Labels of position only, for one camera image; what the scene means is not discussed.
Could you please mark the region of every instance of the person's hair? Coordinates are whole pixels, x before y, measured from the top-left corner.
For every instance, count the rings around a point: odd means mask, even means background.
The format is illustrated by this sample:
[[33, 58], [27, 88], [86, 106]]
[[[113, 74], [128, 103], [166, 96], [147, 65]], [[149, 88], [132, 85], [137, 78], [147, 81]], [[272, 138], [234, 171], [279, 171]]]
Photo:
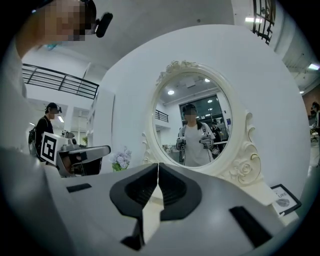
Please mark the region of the person's hair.
[[[186, 112], [187, 110], [195, 110], [195, 111], [197, 111], [195, 105], [193, 105], [193, 104], [187, 104], [187, 105], [185, 105], [185, 106], [182, 108], [182, 113], [185, 114], [185, 112]], [[198, 120], [195, 120], [195, 121], [196, 121], [197, 129], [200, 130], [201, 127], [202, 127], [202, 123], [201, 123], [200, 121], [198, 121]]]
[[320, 105], [319, 105], [318, 102], [313, 102], [313, 103], [312, 103], [312, 107], [315, 107], [315, 108], [317, 109], [317, 111], [320, 110]]

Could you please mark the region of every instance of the railing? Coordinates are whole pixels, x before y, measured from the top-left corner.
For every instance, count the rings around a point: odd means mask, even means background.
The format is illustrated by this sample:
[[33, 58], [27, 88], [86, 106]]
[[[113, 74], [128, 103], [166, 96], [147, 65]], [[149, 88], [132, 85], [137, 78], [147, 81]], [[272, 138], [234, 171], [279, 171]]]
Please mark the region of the railing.
[[35, 65], [23, 64], [25, 84], [50, 88], [89, 99], [96, 97], [99, 85], [79, 77]]
[[253, 16], [252, 32], [261, 37], [261, 40], [264, 39], [265, 43], [269, 45], [276, 19], [276, 0], [253, 0]]
[[169, 123], [168, 115], [159, 110], [155, 110], [155, 119]]

